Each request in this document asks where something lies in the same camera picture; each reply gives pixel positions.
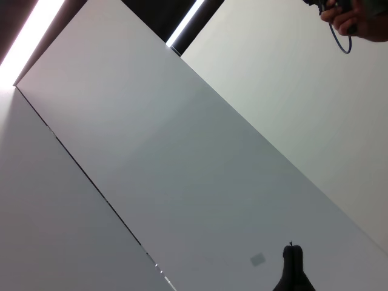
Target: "finger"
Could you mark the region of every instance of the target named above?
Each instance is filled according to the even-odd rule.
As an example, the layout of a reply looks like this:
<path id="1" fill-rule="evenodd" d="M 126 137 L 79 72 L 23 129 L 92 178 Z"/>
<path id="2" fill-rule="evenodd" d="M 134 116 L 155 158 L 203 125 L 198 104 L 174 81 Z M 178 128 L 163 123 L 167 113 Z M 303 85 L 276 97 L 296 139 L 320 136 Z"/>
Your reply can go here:
<path id="1" fill-rule="evenodd" d="M 352 7 L 354 10 L 362 10 L 363 2 L 361 0 L 352 0 Z"/>
<path id="2" fill-rule="evenodd" d="M 335 4 L 335 0 L 328 0 L 326 2 L 326 9 L 333 7 Z"/>
<path id="3" fill-rule="evenodd" d="M 357 13 L 354 10 L 338 15 L 334 18 L 333 26 L 338 30 L 343 23 L 356 16 Z"/>
<path id="4" fill-rule="evenodd" d="M 357 24 L 358 19 L 356 17 L 350 18 L 348 21 L 345 21 L 338 29 L 338 33 L 340 35 L 350 35 L 348 34 L 348 29 L 352 26 Z"/>
<path id="5" fill-rule="evenodd" d="M 300 246 L 293 247 L 293 271 L 296 282 L 304 278 L 303 272 L 303 250 Z"/>
<path id="6" fill-rule="evenodd" d="M 321 19 L 323 21 L 326 21 L 328 23 L 332 23 L 334 18 L 338 15 L 340 15 L 342 12 L 341 7 L 331 8 L 329 10 L 325 10 L 321 14 Z"/>
<path id="7" fill-rule="evenodd" d="M 287 246 L 283 251 L 284 266 L 282 279 L 291 281 L 293 276 L 293 247 Z"/>

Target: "small gray square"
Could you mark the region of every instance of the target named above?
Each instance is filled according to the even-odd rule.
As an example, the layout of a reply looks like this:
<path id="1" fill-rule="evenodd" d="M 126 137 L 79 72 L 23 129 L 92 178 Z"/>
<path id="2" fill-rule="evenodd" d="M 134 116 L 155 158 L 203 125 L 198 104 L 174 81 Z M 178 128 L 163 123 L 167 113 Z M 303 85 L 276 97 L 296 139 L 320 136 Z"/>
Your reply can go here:
<path id="1" fill-rule="evenodd" d="M 251 257 L 250 262 L 254 267 L 257 267 L 258 265 L 265 263 L 266 258 L 264 257 L 263 253 L 259 253 L 258 255 Z"/>

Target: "led light strip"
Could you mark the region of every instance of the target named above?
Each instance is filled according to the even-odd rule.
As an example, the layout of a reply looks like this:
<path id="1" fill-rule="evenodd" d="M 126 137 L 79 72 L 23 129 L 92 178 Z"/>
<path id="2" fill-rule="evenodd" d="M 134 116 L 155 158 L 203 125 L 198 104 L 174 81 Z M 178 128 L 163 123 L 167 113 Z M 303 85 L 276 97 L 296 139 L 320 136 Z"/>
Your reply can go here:
<path id="1" fill-rule="evenodd" d="M 12 86 L 44 33 L 50 26 L 64 0 L 39 0 L 18 37 L 0 65 L 0 85 Z"/>
<path id="2" fill-rule="evenodd" d="M 179 26 L 176 28 L 176 30 L 174 31 L 174 33 L 172 34 L 172 36 L 169 38 L 169 40 L 166 42 L 167 46 L 168 47 L 171 47 L 173 45 L 173 43 L 176 41 L 176 39 L 178 38 L 178 36 L 182 33 L 182 31 L 184 30 L 184 28 L 186 27 L 186 25 L 189 23 L 189 21 L 193 18 L 194 14 L 198 11 L 198 9 L 200 8 L 200 6 L 202 5 L 202 3 L 204 2 L 204 0 L 197 0 L 194 5 L 192 6 L 192 8 L 189 10 L 189 12 L 186 14 L 186 16 L 184 17 L 184 19 L 181 21 L 181 23 L 179 24 Z"/>

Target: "light fixture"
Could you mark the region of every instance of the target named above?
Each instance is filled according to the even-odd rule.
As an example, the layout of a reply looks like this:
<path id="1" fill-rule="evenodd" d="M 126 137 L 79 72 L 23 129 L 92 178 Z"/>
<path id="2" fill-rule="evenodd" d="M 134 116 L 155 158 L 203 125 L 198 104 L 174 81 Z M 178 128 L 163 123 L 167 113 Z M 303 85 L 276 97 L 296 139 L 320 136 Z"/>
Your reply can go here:
<path id="1" fill-rule="evenodd" d="M 64 0 L 39 0 L 0 65 L 0 85 L 12 86 Z"/>
<path id="2" fill-rule="evenodd" d="M 192 8 L 189 10 L 189 12 L 186 14 L 186 16 L 183 18 L 181 23 L 178 25 L 172 36 L 169 38 L 169 40 L 166 42 L 168 47 L 171 47 L 173 43 L 176 41 L 178 36 L 181 34 L 181 32 L 184 30 L 186 25 L 189 23 L 189 21 L 193 18 L 194 14 L 197 12 L 197 10 L 200 8 L 204 0 L 197 0 Z"/>
<path id="3" fill-rule="evenodd" d="M 164 279 L 166 279 L 166 281 L 170 284 L 171 288 L 176 291 L 175 287 L 173 286 L 173 284 L 170 282 L 170 280 L 168 279 L 168 277 L 164 277 Z"/>

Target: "dark object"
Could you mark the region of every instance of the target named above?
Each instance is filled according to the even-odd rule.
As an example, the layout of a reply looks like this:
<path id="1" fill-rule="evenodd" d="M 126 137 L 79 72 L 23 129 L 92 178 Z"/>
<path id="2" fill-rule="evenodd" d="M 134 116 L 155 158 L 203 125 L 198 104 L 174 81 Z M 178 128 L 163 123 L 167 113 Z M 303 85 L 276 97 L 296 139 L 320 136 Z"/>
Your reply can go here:
<path id="1" fill-rule="evenodd" d="M 303 271 L 303 251 L 300 246 L 287 246 L 283 251 L 284 267 L 273 291 L 315 291 Z"/>
<path id="2" fill-rule="evenodd" d="M 346 12 L 351 11 L 351 9 L 352 9 L 352 2 L 351 1 L 352 0 L 336 0 L 335 6 L 336 7 L 342 7 L 343 13 L 346 13 Z M 306 4 L 309 4 L 310 6 L 311 5 L 317 5 L 318 8 L 319 8 L 319 15 L 321 15 L 322 12 L 326 10 L 326 2 L 327 2 L 327 0 L 303 0 L 303 2 L 305 2 Z M 334 32 L 334 29 L 333 29 L 332 25 L 329 24 L 329 26 L 330 26 L 330 30 L 332 31 L 332 34 L 334 36 L 335 42 L 338 44 L 338 46 L 343 51 L 343 53 L 349 54 L 350 51 L 352 50 L 352 38 L 349 36 L 349 49 L 348 50 L 344 50 L 344 48 L 340 44 L 337 36 L 335 35 L 335 32 Z M 353 26 L 351 26 L 347 30 L 347 34 L 349 34 L 349 35 L 352 35 L 352 34 L 354 34 L 356 32 L 357 32 L 357 25 L 353 25 Z"/>

